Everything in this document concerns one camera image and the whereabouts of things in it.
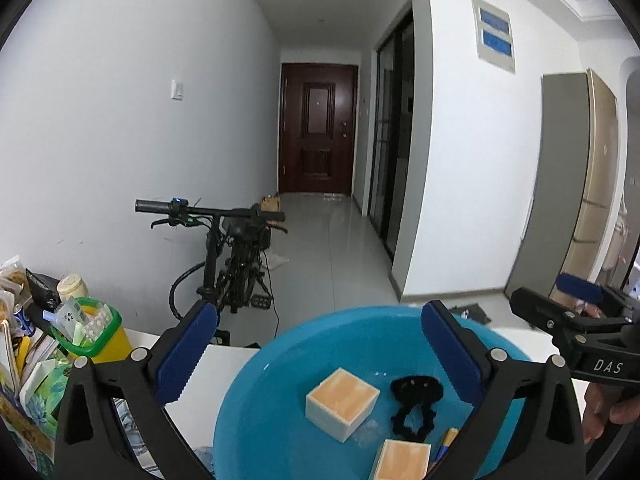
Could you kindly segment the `person right hand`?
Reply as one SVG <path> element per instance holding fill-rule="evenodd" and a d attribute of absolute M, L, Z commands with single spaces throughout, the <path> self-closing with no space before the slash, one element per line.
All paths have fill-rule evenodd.
<path fill-rule="evenodd" d="M 627 425 L 639 418 L 638 396 L 619 401 L 614 393 L 594 382 L 586 390 L 585 402 L 586 407 L 582 414 L 582 440 L 585 444 L 602 436 L 606 422 Z"/>

